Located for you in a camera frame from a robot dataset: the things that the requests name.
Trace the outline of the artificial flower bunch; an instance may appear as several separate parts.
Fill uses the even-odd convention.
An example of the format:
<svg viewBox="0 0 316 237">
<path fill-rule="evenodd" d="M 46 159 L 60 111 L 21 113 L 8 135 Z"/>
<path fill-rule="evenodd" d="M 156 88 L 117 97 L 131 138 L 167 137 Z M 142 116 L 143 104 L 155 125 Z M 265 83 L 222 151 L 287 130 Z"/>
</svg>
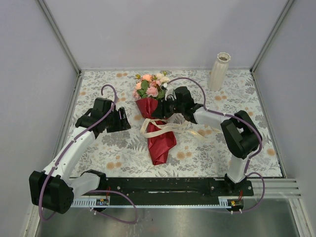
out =
<svg viewBox="0 0 316 237">
<path fill-rule="evenodd" d="M 166 71 L 155 75 L 136 74 L 135 79 L 137 80 L 133 91 L 135 100 L 144 98 L 162 99 L 165 96 L 162 86 L 170 81 Z"/>
</svg>

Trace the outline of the cream ribbon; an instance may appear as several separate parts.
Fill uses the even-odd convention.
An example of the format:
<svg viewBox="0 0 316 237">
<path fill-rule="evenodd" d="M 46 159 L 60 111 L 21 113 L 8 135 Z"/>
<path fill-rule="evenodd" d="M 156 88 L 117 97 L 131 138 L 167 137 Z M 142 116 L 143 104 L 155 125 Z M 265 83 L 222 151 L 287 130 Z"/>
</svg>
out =
<svg viewBox="0 0 316 237">
<path fill-rule="evenodd" d="M 161 136 L 165 133 L 168 132 L 174 132 L 174 133 L 189 133 L 195 138 L 199 139 L 200 141 L 205 141 L 206 138 L 199 134 L 197 131 L 194 131 L 192 129 L 187 128 L 188 122 L 185 121 L 182 124 L 178 123 L 166 123 L 163 125 L 157 124 L 158 121 L 166 122 L 166 120 L 163 119 L 150 119 L 146 118 L 142 124 L 142 127 L 140 129 L 140 133 L 145 137 L 145 138 L 154 138 Z M 158 128 L 158 131 L 154 132 L 147 132 L 147 128 L 149 125 L 153 125 L 155 128 Z"/>
</svg>

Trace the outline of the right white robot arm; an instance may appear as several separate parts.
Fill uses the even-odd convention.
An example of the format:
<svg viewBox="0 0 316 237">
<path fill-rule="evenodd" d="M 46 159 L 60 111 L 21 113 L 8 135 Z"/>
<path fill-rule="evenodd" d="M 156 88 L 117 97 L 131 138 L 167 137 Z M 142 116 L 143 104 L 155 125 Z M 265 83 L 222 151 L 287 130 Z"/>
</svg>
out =
<svg viewBox="0 0 316 237">
<path fill-rule="evenodd" d="M 208 125 L 222 131 L 226 145 L 232 154 L 231 165 L 225 174 L 222 188 L 234 196 L 242 192 L 246 182 L 246 168 L 251 155 L 262 145 L 262 136 L 245 111 L 234 115 L 208 111 L 203 104 L 196 103 L 185 86 L 176 89 L 164 85 L 164 98 L 152 113 L 156 119 L 167 119 L 181 114 L 194 124 Z"/>
</svg>

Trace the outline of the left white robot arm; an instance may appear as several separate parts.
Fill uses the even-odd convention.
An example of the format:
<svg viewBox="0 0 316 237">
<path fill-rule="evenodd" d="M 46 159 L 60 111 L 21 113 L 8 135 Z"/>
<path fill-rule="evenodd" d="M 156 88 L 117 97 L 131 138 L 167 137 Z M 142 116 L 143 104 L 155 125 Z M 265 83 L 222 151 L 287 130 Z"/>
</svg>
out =
<svg viewBox="0 0 316 237">
<path fill-rule="evenodd" d="M 101 133 L 130 128 L 124 107 L 116 108 L 113 101 L 96 98 L 93 107 L 77 120 L 70 139 L 53 161 L 43 171 L 33 171 L 30 175 L 32 204 L 64 214 L 74 199 L 89 191 L 96 195 L 105 193 L 105 173 L 90 169 L 75 179 L 70 179 L 70 175 L 83 153 Z"/>
</svg>

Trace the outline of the red wrapping paper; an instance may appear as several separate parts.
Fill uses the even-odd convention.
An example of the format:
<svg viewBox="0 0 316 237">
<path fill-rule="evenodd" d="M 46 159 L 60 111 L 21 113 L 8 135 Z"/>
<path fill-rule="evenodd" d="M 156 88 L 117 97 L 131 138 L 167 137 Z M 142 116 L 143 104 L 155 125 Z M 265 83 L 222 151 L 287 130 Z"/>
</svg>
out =
<svg viewBox="0 0 316 237">
<path fill-rule="evenodd" d="M 161 111 L 154 113 L 159 108 L 159 101 L 153 98 L 143 98 L 136 101 L 136 105 L 145 119 L 142 126 L 144 137 L 148 141 L 148 150 L 153 165 L 165 164 L 169 150 L 177 145 L 175 135 L 172 131 L 163 131 L 159 125 L 166 125 L 161 117 Z"/>
</svg>

